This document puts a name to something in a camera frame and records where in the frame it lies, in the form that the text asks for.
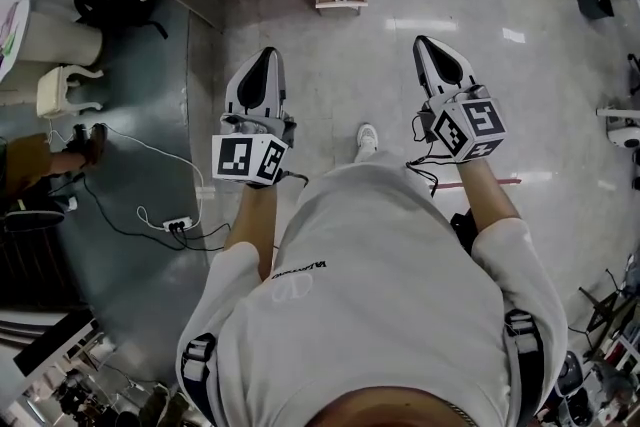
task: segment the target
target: power strip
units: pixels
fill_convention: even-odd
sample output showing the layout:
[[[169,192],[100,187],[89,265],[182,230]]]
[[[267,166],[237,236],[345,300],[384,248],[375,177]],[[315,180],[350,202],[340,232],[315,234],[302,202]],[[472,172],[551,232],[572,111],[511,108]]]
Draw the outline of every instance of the power strip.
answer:
[[[164,231],[171,233],[172,231],[188,230],[193,226],[191,217],[178,217],[177,219],[171,219],[162,223]]]

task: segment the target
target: shoulder strap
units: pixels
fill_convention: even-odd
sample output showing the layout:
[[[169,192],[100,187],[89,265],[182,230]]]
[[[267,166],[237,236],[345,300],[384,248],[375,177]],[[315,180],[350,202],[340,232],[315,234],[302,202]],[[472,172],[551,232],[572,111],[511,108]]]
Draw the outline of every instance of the shoulder strap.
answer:
[[[216,338],[211,333],[205,333],[193,339],[187,344],[180,362],[180,373],[184,391],[198,407],[200,412],[211,422],[213,427],[216,423],[207,393],[207,379],[209,378],[209,368],[207,363],[215,357],[214,349]]]
[[[504,340],[511,369],[507,425],[526,427],[540,405],[544,384],[544,346],[530,313],[514,308],[504,320]]]

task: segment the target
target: white chair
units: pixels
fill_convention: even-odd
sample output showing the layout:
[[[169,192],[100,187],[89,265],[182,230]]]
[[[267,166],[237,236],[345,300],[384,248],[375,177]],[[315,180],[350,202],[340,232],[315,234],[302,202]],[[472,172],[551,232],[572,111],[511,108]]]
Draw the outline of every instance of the white chair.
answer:
[[[57,118],[65,114],[78,114],[84,109],[102,109],[102,104],[98,102],[69,103],[67,101],[67,90],[80,85],[77,81],[69,81],[71,75],[96,79],[102,77],[104,73],[102,71],[93,73],[76,65],[59,66],[51,70],[38,81],[36,110],[39,117]]]

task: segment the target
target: white t-shirt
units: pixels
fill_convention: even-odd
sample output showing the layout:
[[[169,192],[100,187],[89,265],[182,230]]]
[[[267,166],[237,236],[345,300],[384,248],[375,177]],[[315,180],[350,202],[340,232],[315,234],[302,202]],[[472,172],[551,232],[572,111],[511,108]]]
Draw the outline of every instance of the white t-shirt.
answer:
[[[424,390],[479,427],[503,426],[504,299],[536,319],[543,400],[567,325],[523,221],[490,226],[472,252],[405,168],[334,170],[303,191],[264,283],[249,243],[213,259],[179,343],[180,384],[186,344],[210,332],[208,393],[230,427],[302,427],[345,393],[375,386]]]

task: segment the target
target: black bag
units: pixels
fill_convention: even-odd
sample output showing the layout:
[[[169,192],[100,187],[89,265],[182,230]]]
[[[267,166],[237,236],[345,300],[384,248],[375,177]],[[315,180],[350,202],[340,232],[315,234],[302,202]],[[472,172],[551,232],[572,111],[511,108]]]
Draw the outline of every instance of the black bag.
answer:
[[[150,21],[151,4],[140,0],[73,0],[80,22],[101,30],[153,25],[164,39],[169,36],[158,22]]]

